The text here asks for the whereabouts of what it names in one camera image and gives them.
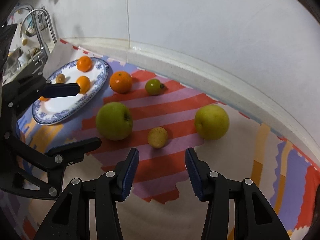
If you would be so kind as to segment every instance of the colorful tablecloth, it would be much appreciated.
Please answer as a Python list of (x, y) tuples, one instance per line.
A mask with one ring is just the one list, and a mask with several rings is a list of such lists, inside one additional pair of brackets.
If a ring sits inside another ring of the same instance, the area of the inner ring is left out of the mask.
[[(50, 71), (82, 55), (93, 55), (60, 40), (48, 65)], [(83, 162), (66, 169), (63, 187), (72, 178), (95, 179), (124, 160), (131, 147), (140, 152), (140, 162), (130, 196), (117, 204), (124, 239), (200, 239), (207, 204), (194, 196), (184, 163), (187, 147), (195, 147), (206, 161), (228, 179), (251, 178), (279, 215), (292, 239), (301, 239), (311, 224), (314, 197), (320, 184), (319, 168), (290, 141), (271, 127), (214, 97), (186, 87), (166, 77), (141, 70), (135, 65), (101, 57), (111, 66), (109, 76), (125, 70), (133, 77), (132, 91), (114, 93), (108, 80), (98, 94), (73, 116), (56, 125), (41, 126), (32, 118), (31, 108), (19, 120), (26, 143), (40, 152), (51, 147), (94, 136), (95, 115), (105, 103), (127, 105), (133, 117), (133, 132), (123, 141), (104, 138), (99, 149)], [(158, 78), (166, 86), (163, 95), (149, 97), (145, 83)], [(207, 104), (218, 104), (230, 117), (227, 134), (217, 141), (204, 141), (196, 133), (194, 116)], [(162, 126), (169, 133), (168, 144), (155, 150), (147, 134)], [(23, 161), (24, 168), (45, 179), (45, 174)], [(23, 239), (33, 239), (36, 230), (53, 205), (52, 201), (30, 200), (0, 191), (0, 206)], [(230, 200), (229, 239), (233, 236), (234, 206)], [(94, 200), (90, 202), (91, 239), (96, 239)]]

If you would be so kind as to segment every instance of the wire basket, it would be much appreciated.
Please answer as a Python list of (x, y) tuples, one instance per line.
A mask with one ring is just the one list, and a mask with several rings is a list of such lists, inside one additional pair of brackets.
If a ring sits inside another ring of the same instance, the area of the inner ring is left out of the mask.
[[(44, 12), (41, 12), (41, 11), (38, 12), (37, 16), (38, 16), (38, 19), (39, 19), (40, 30), (42, 31), (42, 30), (44, 30), (45, 28), (48, 27), (48, 21), (47, 21), (47, 18), (45, 17)], [(29, 21), (29, 25), (28, 25), (28, 27), (27, 27), (27, 29), (25, 31), (25, 34), (26, 34), (26, 36), (31, 38), (34, 35), (36, 35), (36, 30), (34, 28), (34, 23), (33, 23), (31, 15), (28, 16), (27, 21)]]

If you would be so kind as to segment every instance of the pink stripe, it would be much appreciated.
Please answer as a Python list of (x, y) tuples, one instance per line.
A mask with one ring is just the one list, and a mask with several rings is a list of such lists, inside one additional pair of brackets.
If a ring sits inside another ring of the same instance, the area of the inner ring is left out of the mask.
[[(203, 142), (204, 140), (197, 133), (194, 133), (168, 140), (168, 145), (161, 149), (153, 149), (148, 144), (140, 145), (136, 148), (139, 150), (139, 160), (143, 161), (184, 151), (188, 147), (201, 145)], [(93, 156), (100, 161), (103, 166), (112, 166), (116, 165), (119, 161), (123, 161), (127, 157), (129, 150), (130, 148), (124, 148), (111, 152), (95, 153)]]
[[(178, 113), (173, 113), (173, 114), (165, 114), (165, 115), (135, 120), (133, 121), (132, 131), (141, 131), (141, 130), (146, 130), (146, 129), (151, 129), (154, 127), (166, 125), (166, 124), (192, 120), (194, 119), (197, 111), (198, 111), (198, 108), (186, 110)], [(102, 138), (102, 136), (100, 135), (100, 133), (97, 131), (96, 128), (74, 131), (72, 133), (72, 136), (77, 140), (83, 140), (91, 137)]]
[(175, 92), (159, 95), (156, 97), (137, 98), (132, 100), (121, 101), (121, 103), (126, 105), (128, 108), (144, 107), (179, 101), (186, 98), (194, 97), (199, 94), (202, 94), (202, 92), (195, 89), (183, 88)]
[(174, 190), (177, 182), (186, 181), (188, 178), (188, 172), (182, 171), (158, 179), (134, 183), (132, 192), (140, 198), (159, 195)]
[[(158, 79), (161, 83), (165, 83), (165, 82), (170, 81), (170, 79), (168, 79), (168, 78), (163, 78), (163, 77), (158, 77), (158, 76), (156, 76), (156, 77), (154, 77), (154, 78)], [(132, 85), (131, 90), (144, 89), (147, 82), (148, 82), (148, 80), (134, 83), (134, 84)]]

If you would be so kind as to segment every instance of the green tomato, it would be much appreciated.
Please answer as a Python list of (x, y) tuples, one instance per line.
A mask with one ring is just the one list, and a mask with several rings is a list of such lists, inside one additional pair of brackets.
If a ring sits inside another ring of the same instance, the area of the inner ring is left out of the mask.
[(158, 79), (153, 78), (146, 83), (145, 88), (149, 95), (156, 96), (161, 93), (161, 90), (164, 88), (164, 84), (161, 84)]

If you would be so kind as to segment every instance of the white plate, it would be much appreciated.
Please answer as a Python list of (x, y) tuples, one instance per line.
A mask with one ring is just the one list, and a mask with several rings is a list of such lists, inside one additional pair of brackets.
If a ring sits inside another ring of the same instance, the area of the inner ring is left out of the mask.
[(87, 76), (91, 81), (91, 87), (84, 95), (50, 98), (46, 102), (38, 99), (32, 105), (32, 115), (37, 123), (49, 125), (61, 122), (81, 109), (100, 90), (108, 76), (108, 64), (100, 58), (91, 57), (91, 59), (93, 67), (88, 72), (79, 71), (75, 60), (59, 68), (48, 78), (55, 84), (55, 78), (62, 73), (66, 77), (66, 83), (75, 83), (78, 77)]

